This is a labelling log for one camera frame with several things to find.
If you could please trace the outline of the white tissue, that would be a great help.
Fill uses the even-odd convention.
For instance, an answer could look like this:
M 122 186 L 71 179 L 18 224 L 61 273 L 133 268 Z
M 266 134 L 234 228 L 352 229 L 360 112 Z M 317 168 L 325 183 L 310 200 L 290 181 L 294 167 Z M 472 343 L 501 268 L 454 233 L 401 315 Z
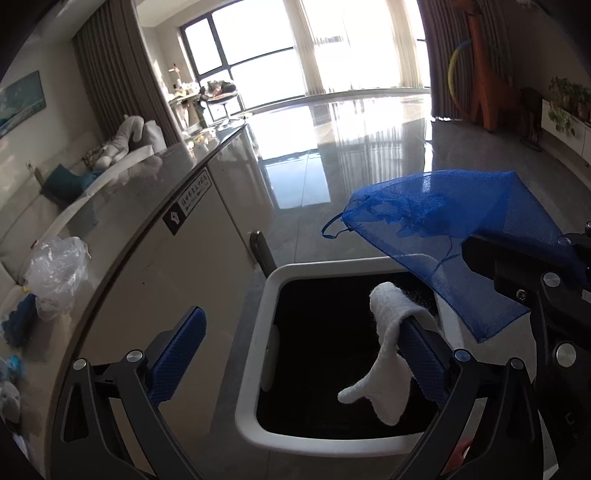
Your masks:
M 402 322 L 415 317 L 427 329 L 436 330 L 437 322 L 424 307 L 416 304 L 391 282 L 379 284 L 370 293 L 380 350 L 370 371 L 362 379 L 339 392 L 342 404 L 366 398 L 384 424 L 396 425 L 403 415 L 410 396 L 412 371 L 398 353 Z

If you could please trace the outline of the white tv cabinet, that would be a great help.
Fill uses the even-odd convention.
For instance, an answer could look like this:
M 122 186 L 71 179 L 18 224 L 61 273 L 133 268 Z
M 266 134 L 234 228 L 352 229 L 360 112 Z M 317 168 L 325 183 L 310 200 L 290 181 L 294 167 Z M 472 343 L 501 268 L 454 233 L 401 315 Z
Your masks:
M 542 148 L 590 187 L 590 126 L 547 100 L 541 126 Z

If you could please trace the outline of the white trash bin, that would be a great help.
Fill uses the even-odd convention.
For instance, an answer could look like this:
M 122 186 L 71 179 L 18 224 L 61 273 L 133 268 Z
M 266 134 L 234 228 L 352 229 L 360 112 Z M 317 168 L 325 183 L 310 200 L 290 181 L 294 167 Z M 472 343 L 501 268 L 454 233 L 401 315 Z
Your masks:
M 386 281 L 427 308 L 452 347 L 463 346 L 451 307 L 388 257 L 277 268 L 264 284 L 236 403 L 235 425 L 246 442 L 318 457 L 385 457 L 414 448 L 437 410 L 418 386 L 394 427 L 365 399 L 338 400 L 377 357 L 370 291 Z

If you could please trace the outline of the teal cushion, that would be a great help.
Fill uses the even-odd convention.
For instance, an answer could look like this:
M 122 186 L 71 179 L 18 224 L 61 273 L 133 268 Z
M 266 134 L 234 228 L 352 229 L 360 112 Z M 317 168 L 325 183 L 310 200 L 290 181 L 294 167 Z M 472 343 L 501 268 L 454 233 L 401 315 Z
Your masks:
M 63 165 L 58 165 L 43 183 L 42 193 L 58 204 L 69 205 L 103 173 L 103 170 L 92 170 L 83 175 L 76 175 Z

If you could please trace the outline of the brown curtain left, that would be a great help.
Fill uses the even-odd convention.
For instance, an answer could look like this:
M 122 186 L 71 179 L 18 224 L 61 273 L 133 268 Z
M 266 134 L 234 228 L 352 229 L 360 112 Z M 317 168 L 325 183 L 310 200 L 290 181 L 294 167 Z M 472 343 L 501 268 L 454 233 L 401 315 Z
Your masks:
M 124 116 L 137 115 L 155 121 L 168 146 L 181 141 L 149 62 L 132 1 L 104 2 L 77 31 L 73 47 L 104 138 L 115 135 Z

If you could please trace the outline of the light blue wrapper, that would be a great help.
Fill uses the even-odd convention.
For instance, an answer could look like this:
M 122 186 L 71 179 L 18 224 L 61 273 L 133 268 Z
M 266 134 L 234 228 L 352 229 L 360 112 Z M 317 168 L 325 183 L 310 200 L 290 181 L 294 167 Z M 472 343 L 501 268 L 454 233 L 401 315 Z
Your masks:
M 7 359 L 0 359 L 0 382 L 16 384 L 23 377 L 23 367 L 20 358 L 11 355 Z

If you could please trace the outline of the blue cloth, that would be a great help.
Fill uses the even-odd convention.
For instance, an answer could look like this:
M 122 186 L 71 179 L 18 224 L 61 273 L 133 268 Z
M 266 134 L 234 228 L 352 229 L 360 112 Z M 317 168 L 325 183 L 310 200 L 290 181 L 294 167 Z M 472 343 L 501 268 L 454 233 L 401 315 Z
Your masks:
M 12 348 L 21 348 L 28 340 L 37 319 L 36 296 L 28 294 L 1 322 L 6 343 Z

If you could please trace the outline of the black office chair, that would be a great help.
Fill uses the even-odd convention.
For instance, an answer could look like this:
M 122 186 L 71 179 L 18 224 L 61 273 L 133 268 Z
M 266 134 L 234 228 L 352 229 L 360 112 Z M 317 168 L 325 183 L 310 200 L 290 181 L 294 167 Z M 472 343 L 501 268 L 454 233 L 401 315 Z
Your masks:
M 228 102 L 238 97 L 238 88 L 232 81 L 211 80 L 205 86 L 200 87 L 199 101 L 207 106 L 218 105 L 223 108 L 224 119 L 217 120 L 218 125 L 228 125 L 230 115 L 228 113 Z

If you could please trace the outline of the clear plastic bag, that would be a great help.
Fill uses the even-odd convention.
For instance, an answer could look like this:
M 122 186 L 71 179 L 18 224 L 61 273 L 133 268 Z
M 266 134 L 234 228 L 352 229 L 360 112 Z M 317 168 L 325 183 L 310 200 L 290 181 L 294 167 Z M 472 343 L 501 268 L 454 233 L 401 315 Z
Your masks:
M 89 261 L 87 244 L 79 237 L 54 237 L 35 247 L 24 278 L 40 319 L 55 320 L 72 310 L 88 279 Z

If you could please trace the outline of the colourful hula hoop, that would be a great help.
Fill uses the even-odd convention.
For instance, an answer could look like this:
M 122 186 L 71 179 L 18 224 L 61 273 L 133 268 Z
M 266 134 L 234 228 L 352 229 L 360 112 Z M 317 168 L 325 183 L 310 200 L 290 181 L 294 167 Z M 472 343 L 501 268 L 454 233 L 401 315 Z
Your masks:
M 452 53 L 447 70 L 448 91 L 454 106 L 458 109 L 463 118 L 469 118 L 470 113 L 466 110 L 466 108 L 463 106 L 458 97 L 455 78 L 456 70 L 460 59 L 460 54 L 471 46 L 471 40 L 466 40 L 462 42 Z

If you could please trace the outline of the blue mesh bag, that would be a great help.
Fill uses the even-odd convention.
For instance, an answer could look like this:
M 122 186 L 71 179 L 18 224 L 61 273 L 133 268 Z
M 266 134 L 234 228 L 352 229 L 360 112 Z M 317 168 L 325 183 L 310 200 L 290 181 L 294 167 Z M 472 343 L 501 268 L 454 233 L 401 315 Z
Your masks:
M 462 258 L 472 235 L 555 249 L 562 231 L 514 171 L 439 170 L 353 193 L 335 220 L 437 292 L 478 342 L 529 308 L 495 292 Z

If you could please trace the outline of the right wall painting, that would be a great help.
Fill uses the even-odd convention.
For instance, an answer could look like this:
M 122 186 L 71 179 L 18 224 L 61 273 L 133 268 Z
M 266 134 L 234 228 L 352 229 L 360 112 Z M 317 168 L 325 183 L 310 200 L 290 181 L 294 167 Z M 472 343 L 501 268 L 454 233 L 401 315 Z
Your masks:
M 46 108 L 39 71 L 34 71 L 1 90 L 0 137 Z

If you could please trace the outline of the brown curtain right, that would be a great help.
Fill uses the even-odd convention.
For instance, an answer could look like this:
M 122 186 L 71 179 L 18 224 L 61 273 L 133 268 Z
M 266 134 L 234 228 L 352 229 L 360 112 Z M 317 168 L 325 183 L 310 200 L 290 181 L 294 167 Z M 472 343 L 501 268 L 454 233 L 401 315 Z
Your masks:
M 447 70 L 454 50 L 464 41 L 471 40 L 466 15 L 453 7 L 450 1 L 420 1 L 431 75 L 432 115 L 436 118 L 464 119 L 454 106 L 447 81 Z M 498 1 L 480 1 L 481 25 L 486 50 L 496 74 L 513 81 L 513 62 L 505 17 Z M 472 46 L 460 54 L 456 70 L 458 97 L 469 112 L 473 90 L 474 62 Z

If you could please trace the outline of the orange giraffe statue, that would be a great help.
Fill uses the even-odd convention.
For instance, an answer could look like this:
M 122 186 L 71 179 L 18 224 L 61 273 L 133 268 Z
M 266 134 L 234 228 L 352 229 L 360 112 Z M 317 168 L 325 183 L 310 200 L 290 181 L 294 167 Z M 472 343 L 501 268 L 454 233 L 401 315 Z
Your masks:
M 502 111 L 518 109 L 520 92 L 494 71 L 486 50 L 481 25 L 482 12 L 477 2 L 456 0 L 452 5 L 466 15 L 472 40 L 474 74 L 470 118 L 474 123 L 482 120 L 484 128 L 492 133 L 497 130 Z

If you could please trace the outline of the white plush toy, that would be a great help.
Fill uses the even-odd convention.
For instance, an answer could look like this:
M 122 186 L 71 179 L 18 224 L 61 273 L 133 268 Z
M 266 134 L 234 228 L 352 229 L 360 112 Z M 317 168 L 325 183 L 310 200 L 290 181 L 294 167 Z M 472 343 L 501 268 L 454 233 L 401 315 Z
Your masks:
M 95 170 L 106 170 L 140 147 L 151 146 L 154 153 L 167 146 L 161 128 L 154 120 L 145 121 L 141 116 L 126 116 L 114 137 L 102 146 L 93 162 Z

